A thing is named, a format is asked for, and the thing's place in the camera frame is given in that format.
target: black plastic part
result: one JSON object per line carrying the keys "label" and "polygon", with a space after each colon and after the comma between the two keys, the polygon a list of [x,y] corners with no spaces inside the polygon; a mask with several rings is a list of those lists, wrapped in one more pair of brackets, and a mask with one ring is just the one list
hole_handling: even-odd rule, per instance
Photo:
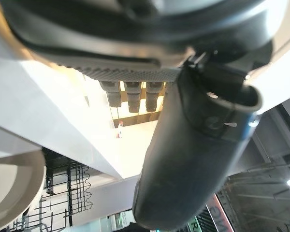
{"label": "black plastic part", "polygon": [[158,96],[159,96],[159,93],[148,93],[148,92],[146,92],[146,110],[148,112],[156,111]]}
{"label": "black plastic part", "polygon": [[120,83],[100,81],[102,89],[106,92],[111,107],[121,107]]}
{"label": "black plastic part", "polygon": [[168,91],[135,189],[133,214],[148,229],[181,228],[202,210],[258,124],[255,90],[242,97],[254,98],[252,106],[213,99],[190,71],[185,66]]}
{"label": "black plastic part", "polygon": [[111,107],[121,107],[121,95],[120,93],[108,93],[106,92],[108,103]]}
{"label": "black plastic part", "polygon": [[163,82],[146,82],[146,110],[154,112],[157,109],[159,92],[163,88]]}
{"label": "black plastic part", "polygon": [[[217,50],[235,57],[261,47],[271,39],[280,26],[284,16],[281,12],[285,11],[287,2],[224,0],[195,12],[137,22],[124,14],[75,0],[66,0],[64,4],[61,0],[0,0],[10,27],[27,47],[58,54],[62,56],[62,62],[55,62],[73,67],[78,65],[71,64],[70,60],[70,64],[66,64],[63,53],[73,55],[77,58],[75,62],[84,57],[81,52],[104,55],[99,63],[109,60],[112,65],[113,61],[122,58],[123,53],[115,52],[121,42],[142,44],[146,50],[154,44],[172,51],[172,54],[184,54],[187,46],[192,46],[197,50]],[[104,43],[114,41],[114,53],[97,52],[101,51],[98,49],[101,45],[96,39],[100,43],[101,40]],[[133,58],[140,58],[144,63],[146,59],[161,63],[161,59],[168,57],[135,55]]]}
{"label": "black plastic part", "polygon": [[141,82],[124,83],[130,113],[138,113],[140,111],[141,84]]}

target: black cylindrical object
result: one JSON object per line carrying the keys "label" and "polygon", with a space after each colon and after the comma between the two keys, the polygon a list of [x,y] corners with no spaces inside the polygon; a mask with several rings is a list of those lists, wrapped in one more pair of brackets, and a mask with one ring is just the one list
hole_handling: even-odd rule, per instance
{"label": "black cylindrical object", "polygon": [[235,90],[234,102],[209,89],[184,67],[169,91],[135,189],[133,214],[145,228],[177,229],[202,210],[258,124],[254,88]]}

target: metal rod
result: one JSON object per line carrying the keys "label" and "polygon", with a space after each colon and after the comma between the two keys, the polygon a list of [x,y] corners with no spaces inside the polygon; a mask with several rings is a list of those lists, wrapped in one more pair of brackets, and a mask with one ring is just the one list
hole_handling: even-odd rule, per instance
{"label": "metal rod", "polygon": [[271,166],[267,166],[267,167],[251,168],[251,169],[247,169],[246,171],[244,171],[244,173],[252,173],[252,172],[258,172],[258,171],[268,171],[268,170],[273,170],[273,169],[276,169],[276,168],[285,168],[285,167],[289,167],[290,168],[290,164],[278,164],[278,165],[271,165]]}
{"label": "metal rod", "polygon": [[283,220],[283,219],[278,219],[278,218],[274,218],[274,217],[267,217],[267,216],[258,215],[258,214],[249,214],[249,213],[242,213],[242,214],[247,215],[247,216],[256,217],[256,218],[266,219],[266,220],[279,221],[279,222],[283,222],[283,223],[286,223],[286,222],[290,223],[290,220]]}
{"label": "metal rod", "polygon": [[290,191],[290,188],[287,188],[287,189],[281,190],[281,191],[279,191],[279,192],[277,192],[277,193],[274,193],[274,194],[273,194],[273,197],[274,197],[274,199],[276,199],[276,197],[277,197],[278,195],[280,195],[280,194],[282,194],[282,193],[284,193],[284,192],[288,192],[288,191]]}
{"label": "metal rod", "polygon": [[[73,206],[72,206],[72,196],[71,196],[71,170],[70,167],[67,169],[67,178],[68,178],[68,199],[69,199],[69,214],[73,212]],[[69,216],[69,226],[72,226],[72,216]]]}
{"label": "metal rod", "polygon": [[272,200],[285,200],[290,201],[290,197],[274,197],[274,196],[260,196],[260,195],[248,195],[248,194],[237,194],[239,197],[250,197],[260,199],[272,199]]}
{"label": "metal rod", "polygon": [[[83,166],[81,166],[81,169],[82,169],[82,186],[83,186],[83,192],[85,193],[85,187],[84,187],[84,170],[83,170]],[[85,210],[86,210],[86,201],[85,201],[85,194],[83,194],[83,201],[84,201],[84,207],[85,207]]]}

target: wire rack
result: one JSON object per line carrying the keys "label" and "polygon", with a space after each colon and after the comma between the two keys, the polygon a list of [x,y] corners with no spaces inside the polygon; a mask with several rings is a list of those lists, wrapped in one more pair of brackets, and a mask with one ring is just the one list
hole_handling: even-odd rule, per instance
{"label": "wire rack", "polygon": [[59,232],[73,225],[73,215],[89,210],[93,203],[88,166],[57,153],[45,154],[46,178],[43,193],[34,210],[15,220],[8,232]]}

